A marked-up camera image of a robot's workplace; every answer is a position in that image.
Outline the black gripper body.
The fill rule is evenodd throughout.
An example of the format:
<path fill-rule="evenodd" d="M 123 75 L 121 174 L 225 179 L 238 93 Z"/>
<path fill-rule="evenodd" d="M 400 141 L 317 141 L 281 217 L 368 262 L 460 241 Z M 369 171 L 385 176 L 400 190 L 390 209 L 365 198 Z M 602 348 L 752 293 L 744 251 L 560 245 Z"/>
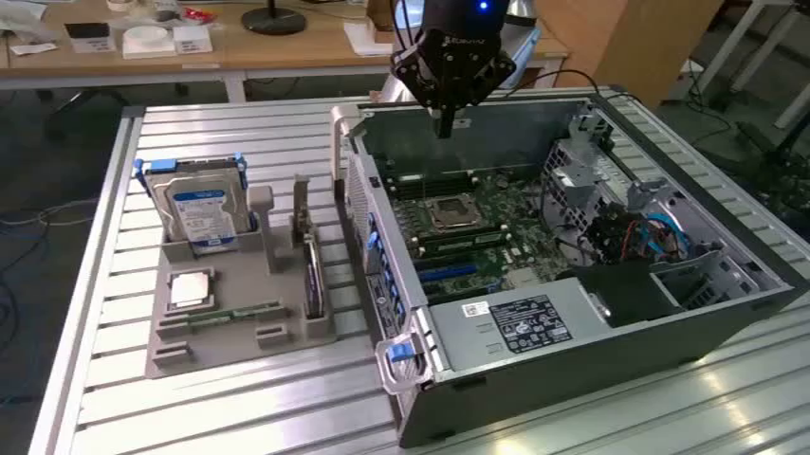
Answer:
<path fill-rule="evenodd" d="M 506 1 L 470 0 L 429 1 L 425 5 L 418 47 L 433 76 L 440 81 L 444 106 L 448 55 L 493 55 L 504 51 L 501 33 L 508 6 Z"/>

